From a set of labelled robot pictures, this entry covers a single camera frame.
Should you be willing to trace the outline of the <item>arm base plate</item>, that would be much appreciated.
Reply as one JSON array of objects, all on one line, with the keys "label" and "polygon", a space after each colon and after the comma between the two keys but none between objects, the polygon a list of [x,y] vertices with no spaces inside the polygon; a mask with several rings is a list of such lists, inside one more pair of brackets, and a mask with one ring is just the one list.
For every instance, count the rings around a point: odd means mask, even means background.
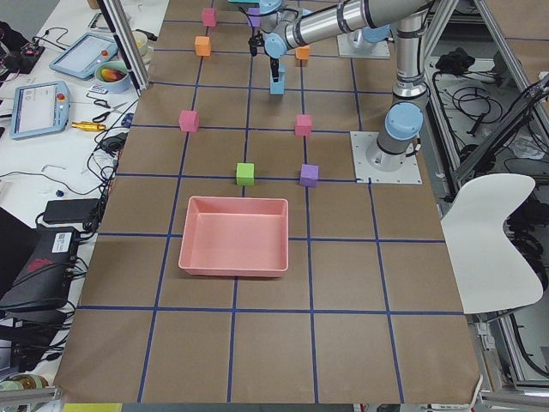
[{"label": "arm base plate", "polygon": [[369,43],[365,40],[353,41],[351,34],[337,37],[338,52],[341,58],[389,59],[390,52],[386,40]]},{"label": "arm base plate", "polygon": [[363,184],[421,185],[417,151],[410,143],[402,154],[387,154],[377,144],[377,132],[351,131],[355,180]]}]

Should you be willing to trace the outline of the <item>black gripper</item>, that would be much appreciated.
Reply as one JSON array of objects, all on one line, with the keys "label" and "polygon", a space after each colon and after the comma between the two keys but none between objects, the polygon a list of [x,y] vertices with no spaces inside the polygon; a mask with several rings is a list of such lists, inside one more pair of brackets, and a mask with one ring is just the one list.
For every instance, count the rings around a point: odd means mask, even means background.
[{"label": "black gripper", "polygon": [[280,81],[280,60],[278,58],[269,59],[270,75],[272,82]]}]

